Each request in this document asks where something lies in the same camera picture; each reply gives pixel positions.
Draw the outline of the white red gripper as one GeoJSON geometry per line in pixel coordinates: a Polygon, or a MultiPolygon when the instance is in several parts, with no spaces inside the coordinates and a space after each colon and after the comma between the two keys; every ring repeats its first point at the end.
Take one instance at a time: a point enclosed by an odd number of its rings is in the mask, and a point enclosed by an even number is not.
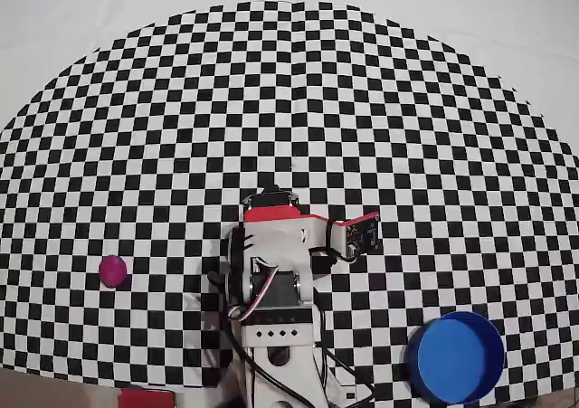
{"type": "Polygon", "coordinates": [[[305,214],[299,197],[277,185],[247,196],[242,201],[243,248],[288,241],[303,244],[308,250],[329,248],[328,219],[305,214]]]}

